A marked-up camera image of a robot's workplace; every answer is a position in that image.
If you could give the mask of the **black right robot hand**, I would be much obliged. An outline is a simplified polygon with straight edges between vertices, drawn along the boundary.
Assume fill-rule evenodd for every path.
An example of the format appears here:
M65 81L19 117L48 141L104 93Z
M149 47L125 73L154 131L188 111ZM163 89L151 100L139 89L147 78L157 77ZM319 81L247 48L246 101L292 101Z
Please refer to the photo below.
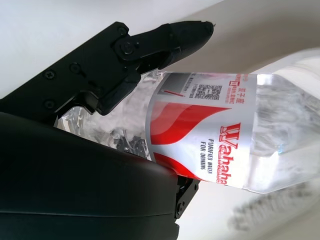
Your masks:
M3 240L175 240L199 181L57 128L73 107L110 113L141 75L202 48L208 21L129 35L115 22L0 101Z

